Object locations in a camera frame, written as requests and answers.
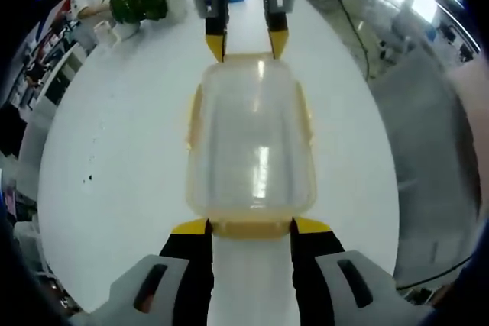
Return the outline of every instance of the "floor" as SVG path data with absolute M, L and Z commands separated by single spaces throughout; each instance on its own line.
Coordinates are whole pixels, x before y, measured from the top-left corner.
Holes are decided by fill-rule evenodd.
M 343 44 L 350 50 L 351 55 L 357 61 L 358 67 L 367 74 L 367 63 L 365 61 L 365 54 L 362 50 L 361 44 L 358 38 L 355 36 L 348 19 L 342 10 L 337 0 L 308 0 L 309 3 L 318 10 L 318 12 L 327 20 L 327 22 L 333 27 L 336 34 L 343 41 Z M 362 43 L 365 46 L 368 55 L 368 81 L 372 82 L 378 76 L 382 75 L 385 70 L 391 66 L 385 60 L 380 59 L 382 48 L 380 46 L 380 39 L 375 35 L 370 25 L 356 17 L 354 9 L 351 6 L 346 6 L 347 11 L 350 13 L 351 20 L 355 26 L 358 35 L 360 36 Z

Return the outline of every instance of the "white tabletop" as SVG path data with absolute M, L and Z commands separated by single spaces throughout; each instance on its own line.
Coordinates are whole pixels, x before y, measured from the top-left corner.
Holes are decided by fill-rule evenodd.
M 113 50 L 95 49 L 47 138 L 38 195 L 44 252 L 86 311 L 144 255 L 159 253 L 172 227 L 195 218 L 185 202 L 189 104 L 215 60 L 191 0 L 189 8 L 182 24 L 143 24 Z M 261 0 L 229 9 L 228 53 L 269 50 Z M 306 216 L 392 273 L 397 181 L 377 106 L 345 46 L 305 0 L 288 21 L 282 59 L 313 113 L 318 195 Z

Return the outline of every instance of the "desk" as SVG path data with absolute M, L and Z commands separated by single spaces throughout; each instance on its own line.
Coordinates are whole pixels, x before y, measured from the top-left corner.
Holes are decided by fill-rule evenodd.
M 66 51 L 64 50 L 64 44 L 63 44 L 63 37 L 65 31 L 66 30 L 63 29 L 61 33 L 57 35 L 58 41 L 56 41 L 54 45 L 49 49 L 49 51 L 47 51 L 46 54 L 42 57 L 42 59 L 40 60 L 41 64 L 45 64 L 46 60 L 52 57 L 55 51 L 61 50 L 62 48 L 63 48 L 62 49 L 63 52 Z
M 97 47 L 57 109 L 40 168 L 40 232 L 47 262 L 86 310 L 143 256 L 159 253 L 185 202 L 189 105 L 215 63 L 204 21 L 142 24 L 113 50 Z M 229 5 L 228 53 L 270 49 L 261 0 Z M 288 16 L 283 54 L 313 113 L 318 195 L 306 216 L 332 227 L 389 273 L 399 206 L 384 125 L 361 71 L 305 0 Z
M 51 101 L 46 96 L 46 93 L 60 72 L 68 72 L 74 75 L 74 71 L 72 71 L 70 65 L 74 69 L 78 69 L 83 60 L 84 54 L 81 46 L 76 44 L 71 47 L 53 70 L 47 72 L 44 76 L 43 86 L 39 95 L 34 100 L 33 106 L 31 107 L 29 105 L 28 107 L 19 108 L 19 114 L 27 122 L 27 126 L 18 155 L 17 190 L 32 200 L 37 200 L 39 169 L 44 144 L 54 115 L 56 114 L 57 107 L 55 103 L 57 99 L 61 98 L 52 98 L 54 101 Z

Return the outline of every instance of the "plastic container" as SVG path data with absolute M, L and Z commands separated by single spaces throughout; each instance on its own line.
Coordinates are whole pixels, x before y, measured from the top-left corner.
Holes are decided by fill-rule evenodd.
M 285 221 L 316 199 L 300 84 L 268 56 L 208 68 L 193 103 L 187 201 L 213 221 Z

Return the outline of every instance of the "black cable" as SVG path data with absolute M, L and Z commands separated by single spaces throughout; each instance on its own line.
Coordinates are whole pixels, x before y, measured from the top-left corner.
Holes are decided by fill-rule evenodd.
M 365 63 L 367 64 L 366 65 L 366 70 L 365 70 L 365 76 L 364 77 L 365 77 L 365 82 L 368 82 L 368 77 L 370 75 L 370 63 L 368 62 L 368 51 L 367 51 L 367 48 L 365 47 L 363 41 L 361 40 L 361 37 L 358 34 L 357 29 L 355 28 L 355 25 L 353 24 L 353 21 L 351 20 L 350 14 L 348 13 L 348 11 L 345 8 L 345 5 L 343 4 L 343 1 L 342 0 L 338 0 L 338 3 L 342 7 L 342 10 L 345 13 L 346 19 L 348 20 L 348 23 L 350 24 L 351 29 L 353 30 L 353 33 L 355 34 L 355 36 L 357 37 L 358 42 L 360 43 L 361 50 L 364 52 Z
M 409 284 L 408 286 L 399 286 L 396 288 L 396 290 L 406 290 L 409 288 L 414 288 L 415 286 L 420 286 L 422 284 L 425 284 L 427 282 L 431 282 L 432 280 L 441 278 L 442 276 L 447 275 L 448 273 L 451 273 L 452 271 L 457 270 L 460 266 L 468 262 L 472 258 L 472 255 L 467 257 L 465 260 L 461 261 L 460 263 L 457 263 L 456 265 L 452 266 L 450 269 L 444 271 L 443 273 L 440 273 L 438 275 L 432 276 L 431 278 L 421 280 L 419 282 L 414 282 L 413 284 Z

